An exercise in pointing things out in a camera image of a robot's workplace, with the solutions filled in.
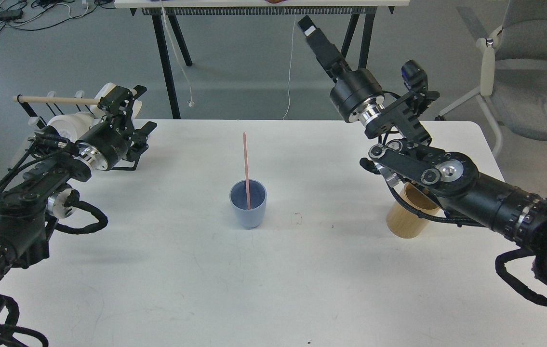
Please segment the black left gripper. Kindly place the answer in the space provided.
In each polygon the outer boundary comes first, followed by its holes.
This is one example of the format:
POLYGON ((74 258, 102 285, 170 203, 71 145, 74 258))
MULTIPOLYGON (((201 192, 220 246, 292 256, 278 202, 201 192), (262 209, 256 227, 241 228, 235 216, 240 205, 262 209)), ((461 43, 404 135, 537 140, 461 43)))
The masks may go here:
POLYGON ((80 160, 93 171, 111 171, 120 160, 132 162, 132 167, 119 167, 119 171, 134 171, 136 162, 148 149, 148 136, 157 124, 148 121, 142 128, 132 126, 133 103, 147 92, 147 88, 118 86, 109 99, 102 97, 98 106, 106 113, 106 121, 98 123, 77 140, 80 160))

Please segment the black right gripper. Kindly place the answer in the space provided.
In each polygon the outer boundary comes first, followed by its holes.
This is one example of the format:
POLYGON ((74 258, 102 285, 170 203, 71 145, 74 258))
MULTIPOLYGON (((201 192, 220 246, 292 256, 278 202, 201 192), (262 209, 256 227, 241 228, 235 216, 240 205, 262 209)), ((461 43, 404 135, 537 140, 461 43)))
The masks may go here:
POLYGON ((341 52, 308 15, 297 25, 319 65, 335 83, 329 97, 344 121, 370 123, 376 119, 384 108, 384 92, 372 72, 364 67, 352 71, 341 52))

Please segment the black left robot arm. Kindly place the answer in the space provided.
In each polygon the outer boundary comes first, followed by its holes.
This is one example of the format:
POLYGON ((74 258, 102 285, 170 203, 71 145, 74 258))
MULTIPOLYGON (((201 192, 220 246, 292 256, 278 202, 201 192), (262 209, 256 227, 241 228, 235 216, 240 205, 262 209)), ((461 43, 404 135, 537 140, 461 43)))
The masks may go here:
MULTIPOLYGON (((47 259, 56 230, 82 235, 107 226, 106 215, 81 200, 69 181, 86 182, 94 171, 115 170, 122 160, 136 169, 157 126, 152 121, 141 128, 133 125, 146 90, 109 83, 93 99, 14 97, 37 130, 22 158, 0 180, 0 281, 11 268, 47 259)), ((22 347, 14 334, 48 346, 44 334, 19 327, 18 318, 16 301, 0 294, 0 346, 22 347)))

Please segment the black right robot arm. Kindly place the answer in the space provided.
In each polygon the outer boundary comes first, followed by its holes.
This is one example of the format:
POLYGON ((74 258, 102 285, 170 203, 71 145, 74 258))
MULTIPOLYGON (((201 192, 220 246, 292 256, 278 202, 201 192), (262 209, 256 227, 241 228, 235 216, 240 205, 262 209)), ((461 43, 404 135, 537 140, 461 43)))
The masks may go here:
POLYGON ((495 259, 496 274, 523 298, 547 306, 547 198, 480 172, 461 152, 432 147, 419 116, 437 100, 426 72, 413 60, 401 68, 407 92, 383 105, 372 72, 351 69, 342 53, 309 16, 298 21, 318 63, 334 82, 329 97, 347 123, 359 121, 370 140, 395 128, 398 140, 373 145, 360 160, 381 175, 401 207, 419 219, 486 227, 517 249, 495 259))

